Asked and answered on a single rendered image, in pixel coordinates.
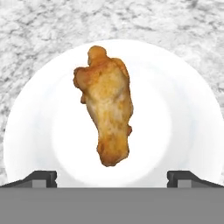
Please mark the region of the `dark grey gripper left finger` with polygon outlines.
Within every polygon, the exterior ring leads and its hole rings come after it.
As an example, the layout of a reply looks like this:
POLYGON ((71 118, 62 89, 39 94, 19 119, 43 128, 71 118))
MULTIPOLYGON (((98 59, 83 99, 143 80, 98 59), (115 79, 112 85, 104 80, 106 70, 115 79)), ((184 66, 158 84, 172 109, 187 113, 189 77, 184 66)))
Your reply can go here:
POLYGON ((57 172, 56 171, 34 171, 26 178, 20 179, 3 187, 16 188, 56 188, 57 187, 57 172))

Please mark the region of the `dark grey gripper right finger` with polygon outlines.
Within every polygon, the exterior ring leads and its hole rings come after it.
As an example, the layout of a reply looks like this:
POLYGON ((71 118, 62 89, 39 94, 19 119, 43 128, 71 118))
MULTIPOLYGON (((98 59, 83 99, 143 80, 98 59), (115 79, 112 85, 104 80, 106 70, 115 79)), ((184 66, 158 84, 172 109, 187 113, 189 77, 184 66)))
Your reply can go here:
POLYGON ((206 180, 202 180, 190 171, 168 171, 167 179, 168 188, 223 188, 223 185, 218 185, 206 180))

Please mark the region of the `golden brown chicken drumstick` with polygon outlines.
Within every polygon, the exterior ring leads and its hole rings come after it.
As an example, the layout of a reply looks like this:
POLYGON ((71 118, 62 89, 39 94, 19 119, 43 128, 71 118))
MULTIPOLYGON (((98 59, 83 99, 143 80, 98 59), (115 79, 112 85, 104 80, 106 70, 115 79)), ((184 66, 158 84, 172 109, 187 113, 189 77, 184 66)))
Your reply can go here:
POLYGON ((101 163, 114 166, 130 153, 128 137, 133 115, 130 76, 121 59, 110 58, 94 45, 87 52, 87 66, 73 71, 73 84, 82 92, 80 102, 98 130, 97 152, 101 163))

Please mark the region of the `white round plate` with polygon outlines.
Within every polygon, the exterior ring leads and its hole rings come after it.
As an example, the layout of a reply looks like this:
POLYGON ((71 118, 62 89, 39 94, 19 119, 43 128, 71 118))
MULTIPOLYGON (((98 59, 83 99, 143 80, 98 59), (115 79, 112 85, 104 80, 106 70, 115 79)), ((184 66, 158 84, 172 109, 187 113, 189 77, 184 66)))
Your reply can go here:
POLYGON ((175 54, 127 39, 101 41, 129 71, 133 116, 129 156, 113 167, 96 151, 97 129, 73 84, 89 45, 52 59, 25 84, 9 114, 3 160, 10 182, 55 170, 60 187, 164 187, 185 170, 217 183, 224 166, 224 119, 201 75, 175 54))

